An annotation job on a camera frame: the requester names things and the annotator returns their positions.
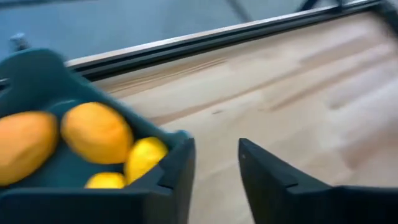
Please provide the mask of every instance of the plastic crate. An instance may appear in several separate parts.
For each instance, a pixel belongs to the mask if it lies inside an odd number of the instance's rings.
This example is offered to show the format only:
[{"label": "plastic crate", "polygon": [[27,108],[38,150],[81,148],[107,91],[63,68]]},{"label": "plastic crate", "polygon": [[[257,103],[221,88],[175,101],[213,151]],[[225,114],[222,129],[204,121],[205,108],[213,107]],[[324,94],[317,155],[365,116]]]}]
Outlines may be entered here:
[{"label": "plastic crate", "polygon": [[0,63],[0,117],[44,110],[58,122],[70,108],[97,101],[116,109],[134,139],[155,136],[169,153],[157,166],[121,190],[84,189],[91,175],[122,172],[123,165],[84,161],[64,141],[27,178],[0,188],[0,223],[186,223],[195,169],[195,143],[185,131],[166,133],[69,71],[47,49],[27,49]]},{"label": "plastic crate", "polygon": [[329,186],[239,140],[239,166],[256,224],[398,223],[398,189]]}]

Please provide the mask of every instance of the yellow fruit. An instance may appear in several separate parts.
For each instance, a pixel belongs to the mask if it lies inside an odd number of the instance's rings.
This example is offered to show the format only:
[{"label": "yellow fruit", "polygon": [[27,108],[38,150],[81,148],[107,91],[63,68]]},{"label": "yellow fruit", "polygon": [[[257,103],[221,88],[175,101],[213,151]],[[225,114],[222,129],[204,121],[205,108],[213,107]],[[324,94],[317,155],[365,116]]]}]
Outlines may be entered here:
[{"label": "yellow fruit", "polygon": [[98,164],[118,164],[126,160],[132,131],[114,109],[101,103],[83,103],[62,118],[61,134],[81,157]]},{"label": "yellow fruit", "polygon": [[150,171],[167,155],[167,147],[155,137],[138,140],[132,147],[124,164],[127,184],[133,183]]},{"label": "yellow fruit", "polygon": [[54,115],[28,111],[0,119],[0,186],[17,182],[39,168],[57,145]]},{"label": "yellow fruit", "polygon": [[88,189],[122,189],[126,184],[123,175],[118,172],[101,172],[88,180]]}]

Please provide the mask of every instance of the dark green bin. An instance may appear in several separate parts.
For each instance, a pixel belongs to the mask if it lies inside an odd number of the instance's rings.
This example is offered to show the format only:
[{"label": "dark green bin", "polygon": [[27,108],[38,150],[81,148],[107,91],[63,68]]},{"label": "dark green bin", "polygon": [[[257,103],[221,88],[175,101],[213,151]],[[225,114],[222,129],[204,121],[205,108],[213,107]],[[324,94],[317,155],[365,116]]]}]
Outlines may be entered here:
[{"label": "dark green bin", "polygon": [[91,175],[123,165],[84,161],[60,140],[54,155],[24,180],[0,188],[0,223],[186,223],[195,170],[195,142],[185,131],[166,133],[71,72],[47,49],[27,49],[0,63],[0,117],[44,110],[58,121],[70,108],[104,103],[124,116],[134,139],[155,136],[169,154],[121,190],[84,189]]}]

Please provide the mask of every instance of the wooden floor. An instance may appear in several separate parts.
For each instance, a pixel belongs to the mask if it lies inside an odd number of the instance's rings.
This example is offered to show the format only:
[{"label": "wooden floor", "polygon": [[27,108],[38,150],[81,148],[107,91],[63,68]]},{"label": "wooden floor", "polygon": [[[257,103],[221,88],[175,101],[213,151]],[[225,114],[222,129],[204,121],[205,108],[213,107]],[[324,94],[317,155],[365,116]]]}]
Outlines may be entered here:
[{"label": "wooden floor", "polygon": [[329,184],[398,185],[397,78],[397,41],[358,14],[95,84],[194,135],[191,224],[246,224],[238,138]]}]

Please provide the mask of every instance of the light wood surface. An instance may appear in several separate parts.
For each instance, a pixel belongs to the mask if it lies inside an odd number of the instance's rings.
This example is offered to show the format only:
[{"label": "light wood surface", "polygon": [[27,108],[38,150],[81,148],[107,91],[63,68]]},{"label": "light wood surface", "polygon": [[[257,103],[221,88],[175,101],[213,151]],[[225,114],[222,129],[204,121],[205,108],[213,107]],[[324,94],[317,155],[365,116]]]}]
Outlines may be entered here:
[{"label": "light wood surface", "polygon": [[246,224],[238,138],[329,184],[398,185],[397,49],[364,13],[95,85],[194,135],[191,224]]}]

